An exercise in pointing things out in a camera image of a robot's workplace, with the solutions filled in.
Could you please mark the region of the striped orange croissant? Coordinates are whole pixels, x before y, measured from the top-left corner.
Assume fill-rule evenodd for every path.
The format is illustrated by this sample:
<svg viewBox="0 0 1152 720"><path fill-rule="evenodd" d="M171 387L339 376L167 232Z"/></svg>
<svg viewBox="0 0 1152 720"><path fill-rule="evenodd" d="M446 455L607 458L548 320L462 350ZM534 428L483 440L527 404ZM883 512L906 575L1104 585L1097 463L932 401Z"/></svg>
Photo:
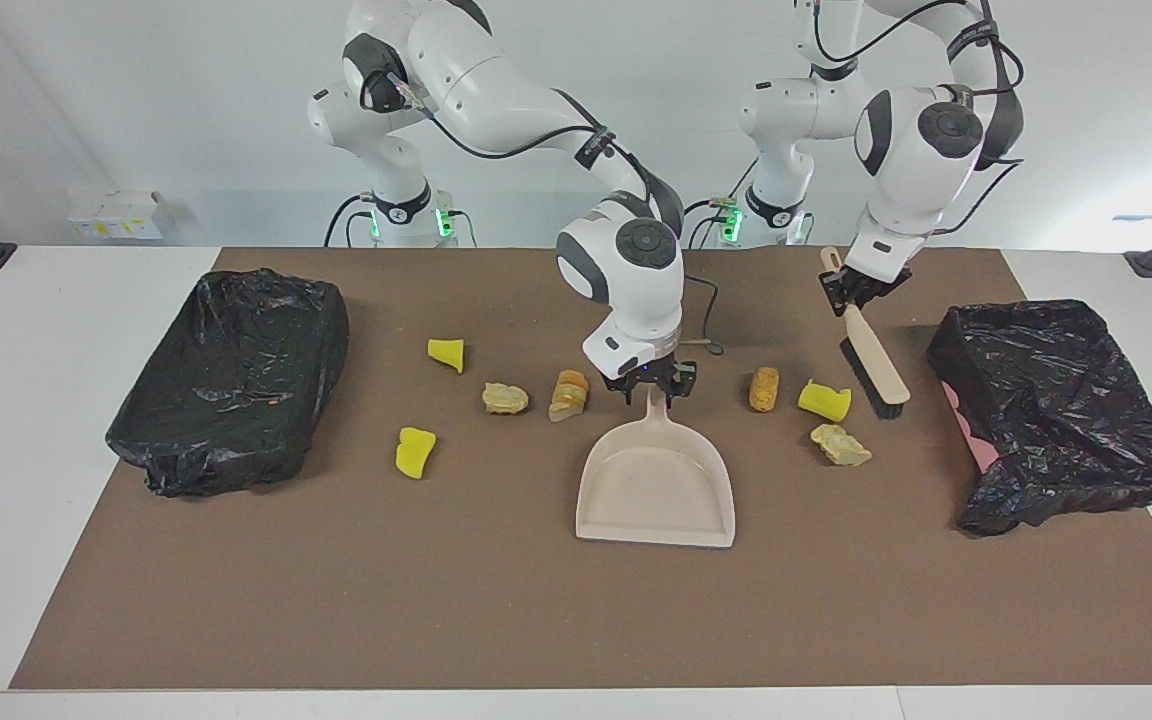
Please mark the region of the striped orange croissant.
<svg viewBox="0 0 1152 720"><path fill-rule="evenodd" d="M566 420L584 414L590 384L588 378L575 369L564 369L558 376L556 387L550 396L550 420Z"/></svg>

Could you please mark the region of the brown table mat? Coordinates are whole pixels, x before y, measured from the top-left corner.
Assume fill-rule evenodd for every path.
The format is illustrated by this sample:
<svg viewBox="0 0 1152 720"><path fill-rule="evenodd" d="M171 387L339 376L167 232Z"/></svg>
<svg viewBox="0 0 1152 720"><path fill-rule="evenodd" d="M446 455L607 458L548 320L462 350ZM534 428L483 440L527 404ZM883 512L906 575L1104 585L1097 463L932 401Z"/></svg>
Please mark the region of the brown table mat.
<svg viewBox="0 0 1152 720"><path fill-rule="evenodd" d="M996 251L920 256L870 306L914 397L846 427L873 452L835 468L794 397L851 386L814 249L705 251L721 357L670 416L732 473L730 550L579 541L582 465L643 406L591 382L584 415L543 411L602 306L550 251L229 249L219 270L338 285L343 377L296 479L182 500L111 473L15 688L612 688L1152 684L1152 516L1069 515L973 539L955 521L975 462L925 346L947 306L1020 300ZM430 338L467 342L462 374ZM748 406L780 370L772 414ZM486 414L485 382L526 391ZM438 437L420 480L399 429Z"/></svg>

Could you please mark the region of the white wall box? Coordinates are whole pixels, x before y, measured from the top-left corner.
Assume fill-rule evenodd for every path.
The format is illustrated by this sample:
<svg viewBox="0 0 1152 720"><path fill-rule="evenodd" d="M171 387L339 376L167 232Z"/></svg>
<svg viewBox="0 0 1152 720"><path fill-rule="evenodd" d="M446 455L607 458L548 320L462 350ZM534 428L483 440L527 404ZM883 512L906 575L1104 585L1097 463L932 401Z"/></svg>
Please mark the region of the white wall box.
<svg viewBox="0 0 1152 720"><path fill-rule="evenodd" d="M77 237L88 241L162 241L172 214L156 191L118 191L78 202L67 214Z"/></svg>

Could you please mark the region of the beige plastic dustpan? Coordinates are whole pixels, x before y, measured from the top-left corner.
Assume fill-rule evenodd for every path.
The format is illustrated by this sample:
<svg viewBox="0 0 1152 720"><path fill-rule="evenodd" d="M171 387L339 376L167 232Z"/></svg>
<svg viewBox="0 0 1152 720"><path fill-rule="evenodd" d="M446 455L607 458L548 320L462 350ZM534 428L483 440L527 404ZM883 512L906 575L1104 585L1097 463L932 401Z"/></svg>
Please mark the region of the beige plastic dustpan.
<svg viewBox="0 0 1152 720"><path fill-rule="evenodd" d="M670 420L664 392L650 388L643 419L608 430L591 447L573 530L581 541L732 548L736 511L721 452Z"/></svg>

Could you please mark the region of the black bag-covered bin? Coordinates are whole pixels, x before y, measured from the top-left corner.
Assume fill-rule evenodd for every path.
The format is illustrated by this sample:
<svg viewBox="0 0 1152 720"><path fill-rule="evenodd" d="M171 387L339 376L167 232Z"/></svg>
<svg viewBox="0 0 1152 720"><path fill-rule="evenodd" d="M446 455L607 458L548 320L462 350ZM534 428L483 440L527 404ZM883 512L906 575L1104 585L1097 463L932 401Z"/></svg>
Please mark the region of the black bag-covered bin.
<svg viewBox="0 0 1152 720"><path fill-rule="evenodd" d="M105 435L157 497L296 478L342 377L342 291L275 270L210 272L188 293Z"/></svg>

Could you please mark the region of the beige hand brush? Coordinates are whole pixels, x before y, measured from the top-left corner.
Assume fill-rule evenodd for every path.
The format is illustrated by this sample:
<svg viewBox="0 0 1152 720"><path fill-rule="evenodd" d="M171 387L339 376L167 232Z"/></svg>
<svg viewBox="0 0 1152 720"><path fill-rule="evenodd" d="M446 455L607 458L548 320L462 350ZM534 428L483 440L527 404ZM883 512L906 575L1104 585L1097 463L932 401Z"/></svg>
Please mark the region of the beige hand brush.
<svg viewBox="0 0 1152 720"><path fill-rule="evenodd" d="M844 265L835 247L823 247L820 262L824 273L838 272ZM900 418L911 393L867 319L861 313L861 306L846 306L846 314L836 316L840 316L846 328L840 350L858 379L861 389L867 395L870 407L881 420Z"/></svg>

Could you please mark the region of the pink plastic bin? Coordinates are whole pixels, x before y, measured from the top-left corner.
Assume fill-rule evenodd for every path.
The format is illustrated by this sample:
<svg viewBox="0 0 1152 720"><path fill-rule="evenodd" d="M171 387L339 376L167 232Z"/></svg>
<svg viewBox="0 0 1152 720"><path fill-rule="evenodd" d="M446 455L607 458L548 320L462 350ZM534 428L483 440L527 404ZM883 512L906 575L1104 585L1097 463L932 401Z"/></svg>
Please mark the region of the pink plastic bin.
<svg viewBox="0 0 1152 720"><path fill-rule="evenodd" d="M941 381L941 386L948 406L952 407L952 414L954 414L957 420L961 434L963 434L970 454L972 454L975 468L977 468L978 473L983 477L984 473L987 473L996 464L996 461L1000 460L1000 454L998 454L996 447L987 441L987 439L982 439L975 434L972 425L970 425L967 416L963 414L963 409L961 409L960 397L950 384Z"/></svg>

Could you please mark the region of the black plastic trash bag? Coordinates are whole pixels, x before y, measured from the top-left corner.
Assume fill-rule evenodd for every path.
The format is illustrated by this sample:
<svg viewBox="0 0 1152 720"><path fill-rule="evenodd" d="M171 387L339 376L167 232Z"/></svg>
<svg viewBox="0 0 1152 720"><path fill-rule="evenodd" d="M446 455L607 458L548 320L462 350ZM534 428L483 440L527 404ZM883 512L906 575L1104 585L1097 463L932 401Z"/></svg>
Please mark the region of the black plastic trash bag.
<svg viewBox="0 0 1152 720"><path fill-rule="evenodd" d="M927 361L1000 454L977 471L957 518L963 532L1002 536L1058 515L1152 505L1152 402L1092 306L952 306Z"/></svg>

